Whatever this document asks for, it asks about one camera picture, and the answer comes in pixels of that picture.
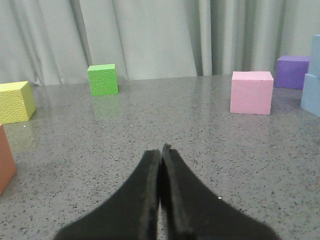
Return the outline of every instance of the curtain fold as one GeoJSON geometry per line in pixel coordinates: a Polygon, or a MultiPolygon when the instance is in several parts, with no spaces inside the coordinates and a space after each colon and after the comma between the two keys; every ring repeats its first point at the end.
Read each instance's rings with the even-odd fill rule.
{"type": "Polygon", "coordinates": [[[309,55],[319,0],[1,0],[0,83],[119,81],[273,71],[309,55]]]}

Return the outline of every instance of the foam cube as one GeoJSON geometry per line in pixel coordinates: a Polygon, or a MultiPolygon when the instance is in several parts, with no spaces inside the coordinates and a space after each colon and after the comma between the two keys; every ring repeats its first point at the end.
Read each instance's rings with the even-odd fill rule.
{"type": "Polygon", "coordinates": [[[88,68],[92,96],[118,94],[116,65],[92,65],[88,68]]]}
{"type": "Polygon", "coordinates": [[[274,86],[278,88],[303,89],[308,72],[309,56],[282,56],[277,60],[274,86]]]}
{"type": "Polygon", "coordinates": [[[320,34],[312,37],[308,74],[320,78],[320,34]]]}
{"type": "Polygon", "coordinates": [[[16,172],[16,165],[12,156],[3,124],[0,124],[0,194],[3,193],[10,179],[16,172]]]}
{"type": "Polygon", "coordinates": [[[36,110],[28,81],[0,84],[0,123],[29,121],[36,110]]]}
{"type": "Polygon", "coordinates": [[[270,115],[273,86],[269,71],[234,71],[230,112],[270,115]]]}
{"type": "Polygon", "coordinates": [[[301,108],[320,117],[320,78],[311,74],[305,75],[301,108]]]}

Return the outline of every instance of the gray speckled countertop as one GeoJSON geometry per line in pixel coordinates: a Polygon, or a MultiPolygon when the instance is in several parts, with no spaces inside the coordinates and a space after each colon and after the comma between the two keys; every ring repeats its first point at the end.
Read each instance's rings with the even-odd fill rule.
{"type": "Polygon", "coordinates": [[[4,126],[17,173],[0,196],[0,240],[51,240],[164,143],[284,240],[320,239],[320,118],[285,88],[270,116],[229,113],[230,87],[230,75],[119,81],[100,97],[88,84],[34,87],[32,119],[4,126]]]}

